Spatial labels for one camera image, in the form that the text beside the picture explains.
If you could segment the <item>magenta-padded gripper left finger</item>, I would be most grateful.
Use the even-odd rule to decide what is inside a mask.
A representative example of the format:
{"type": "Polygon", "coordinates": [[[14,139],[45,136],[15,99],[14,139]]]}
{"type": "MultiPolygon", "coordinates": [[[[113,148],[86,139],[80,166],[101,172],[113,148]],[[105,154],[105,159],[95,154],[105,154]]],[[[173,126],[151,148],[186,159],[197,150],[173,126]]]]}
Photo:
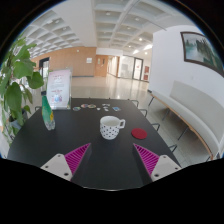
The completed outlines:
{"type": "Polygon", "coordinates": [[[83,162],[84,157],[87,155],[90,146],[91,144],[87,143],[65,155],[56,154],[42,166],[42,169],[70,181],[77,173],[77,170],[83,162]]]}

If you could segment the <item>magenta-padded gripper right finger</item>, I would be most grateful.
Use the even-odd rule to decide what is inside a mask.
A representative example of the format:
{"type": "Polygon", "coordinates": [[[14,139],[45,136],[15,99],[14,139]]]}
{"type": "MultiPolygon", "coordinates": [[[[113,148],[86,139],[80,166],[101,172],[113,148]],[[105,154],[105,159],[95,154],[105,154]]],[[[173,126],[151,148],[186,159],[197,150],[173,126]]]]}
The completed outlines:
{"type": "Polygon", "coordinates": [[[157,155],[138,144],[133,144],[141,163],[152,181],[157,181],[181,170],[168,155],[157,155]]]}

